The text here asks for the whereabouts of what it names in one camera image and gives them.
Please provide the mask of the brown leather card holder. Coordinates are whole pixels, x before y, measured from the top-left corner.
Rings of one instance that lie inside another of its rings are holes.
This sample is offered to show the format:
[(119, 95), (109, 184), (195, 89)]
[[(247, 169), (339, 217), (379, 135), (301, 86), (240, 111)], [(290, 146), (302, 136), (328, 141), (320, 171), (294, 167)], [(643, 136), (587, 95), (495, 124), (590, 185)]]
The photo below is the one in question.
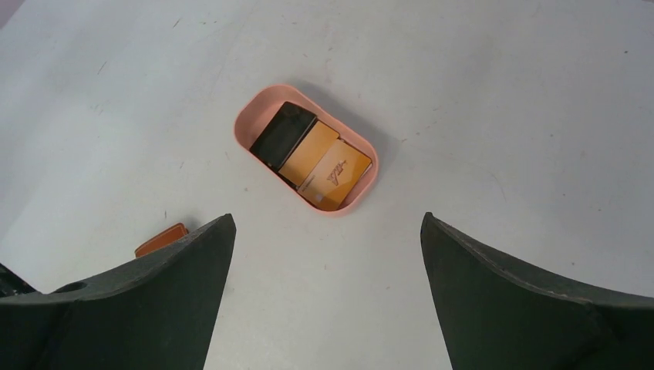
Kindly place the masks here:
[(166, 247), (175, 241), (178, 241), (189, 233), (188, 229), (182, 223), (177, 223), (166, 230), (161, 231), (159, 234), (150, 238), (145, 243), (141, 244), (135, 251), (135, 257), (142, 257), (153, 251)]

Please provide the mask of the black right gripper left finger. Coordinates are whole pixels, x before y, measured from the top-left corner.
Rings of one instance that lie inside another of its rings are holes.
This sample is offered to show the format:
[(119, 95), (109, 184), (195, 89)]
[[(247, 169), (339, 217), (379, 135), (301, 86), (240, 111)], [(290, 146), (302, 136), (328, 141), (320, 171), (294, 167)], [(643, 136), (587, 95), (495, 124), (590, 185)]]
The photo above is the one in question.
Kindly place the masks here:
[(1, 269), (3, 369), (201, 369), (236, 225), (225, 214), (172, 244), (44, 294)]

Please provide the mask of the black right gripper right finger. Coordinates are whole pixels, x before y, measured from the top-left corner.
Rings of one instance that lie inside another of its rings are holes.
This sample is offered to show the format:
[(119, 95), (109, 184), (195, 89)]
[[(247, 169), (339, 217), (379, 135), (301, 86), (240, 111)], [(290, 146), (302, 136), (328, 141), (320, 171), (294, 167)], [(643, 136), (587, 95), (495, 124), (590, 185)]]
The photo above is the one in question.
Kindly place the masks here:
[(653, 300), (492, 248), (431, 213), (420, 243), (455, 369), (651, 369)]

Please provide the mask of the gold VIP card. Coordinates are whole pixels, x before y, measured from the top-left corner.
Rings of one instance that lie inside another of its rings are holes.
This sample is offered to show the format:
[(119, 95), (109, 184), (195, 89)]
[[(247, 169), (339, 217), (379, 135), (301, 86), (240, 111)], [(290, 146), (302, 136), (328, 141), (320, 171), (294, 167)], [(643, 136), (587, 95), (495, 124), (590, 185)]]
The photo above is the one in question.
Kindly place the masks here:
[(368, 156), (336, 140), (298, 187), (298, 193), (317, 209), (338, 210), (371, 164)]

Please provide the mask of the black card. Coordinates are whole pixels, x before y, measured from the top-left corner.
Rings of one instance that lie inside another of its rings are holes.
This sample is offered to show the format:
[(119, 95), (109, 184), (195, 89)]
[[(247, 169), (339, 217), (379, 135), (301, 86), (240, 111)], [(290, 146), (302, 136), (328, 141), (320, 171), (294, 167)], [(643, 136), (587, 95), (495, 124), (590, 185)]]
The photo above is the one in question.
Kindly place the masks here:
[(316, 122), (314, 113), (286, 101), (252, 144), (250, 152), (278, 172)]

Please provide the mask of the pink oval plastic tray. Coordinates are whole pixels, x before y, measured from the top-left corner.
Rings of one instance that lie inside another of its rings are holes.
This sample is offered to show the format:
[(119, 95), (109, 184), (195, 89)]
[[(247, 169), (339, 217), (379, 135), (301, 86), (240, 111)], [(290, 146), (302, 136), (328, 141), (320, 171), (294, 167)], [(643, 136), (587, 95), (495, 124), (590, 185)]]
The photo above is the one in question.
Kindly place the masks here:
[(379, 174), (373, 145), (293, 86), (264, 88), (239, 112), (240, 146), (310, 207), (344, 214)]

